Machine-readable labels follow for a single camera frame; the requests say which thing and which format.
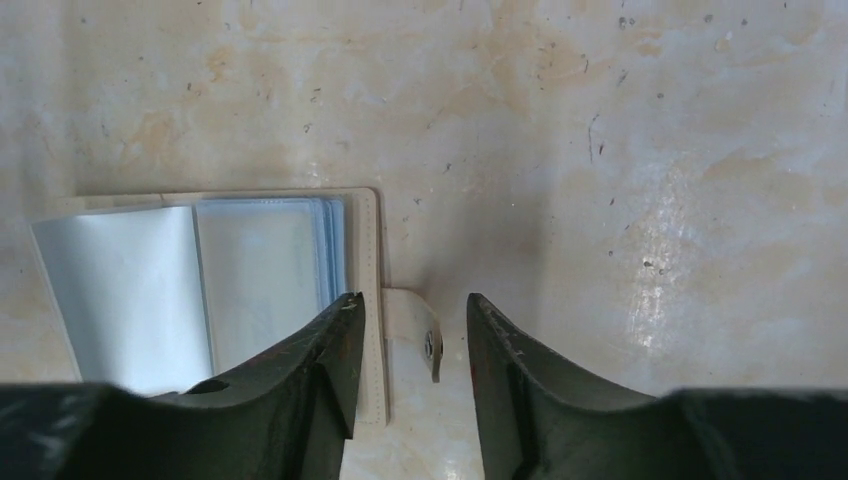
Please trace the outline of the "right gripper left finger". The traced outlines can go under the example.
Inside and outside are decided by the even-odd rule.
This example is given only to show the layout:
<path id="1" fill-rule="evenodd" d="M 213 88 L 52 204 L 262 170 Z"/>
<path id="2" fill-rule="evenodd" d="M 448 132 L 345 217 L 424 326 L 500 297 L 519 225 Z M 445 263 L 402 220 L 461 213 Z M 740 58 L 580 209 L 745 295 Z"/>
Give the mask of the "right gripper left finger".
<path id="1" fill-rule="evenodd" d="M 366 326 L 347 293 L 305 327 L 183 393 L 5 384 L 5 479 L 336 479 Z"/>

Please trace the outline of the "beige card holder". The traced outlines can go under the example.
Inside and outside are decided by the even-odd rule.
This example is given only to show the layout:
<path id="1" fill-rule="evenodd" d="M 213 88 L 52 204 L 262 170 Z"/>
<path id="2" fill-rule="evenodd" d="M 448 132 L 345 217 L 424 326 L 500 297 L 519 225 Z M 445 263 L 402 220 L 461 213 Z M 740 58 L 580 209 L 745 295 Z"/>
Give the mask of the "beige card holder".
<path id="1" fill-rule="evenodd" d="M 77 379 L 185 391 L 294 334 L 347 292 L 365 300 L 356 420 L 388 423 L 390 346 L 440 379 L 440 323 L 381 279 L 367 187 L 78 196 L 31 226 Z"/>

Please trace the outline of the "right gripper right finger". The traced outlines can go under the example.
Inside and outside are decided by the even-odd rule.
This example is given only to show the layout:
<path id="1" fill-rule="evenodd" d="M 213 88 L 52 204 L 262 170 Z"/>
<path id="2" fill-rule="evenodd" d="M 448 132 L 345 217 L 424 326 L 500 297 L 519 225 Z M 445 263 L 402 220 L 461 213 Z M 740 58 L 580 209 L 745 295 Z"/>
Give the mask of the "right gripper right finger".
<path id="1" fill-rule="evenodd" d="M 467 300 L 470 373 L 488 479 L 843 479 L 843 389 L 683 388 L 604 379 Z"/>

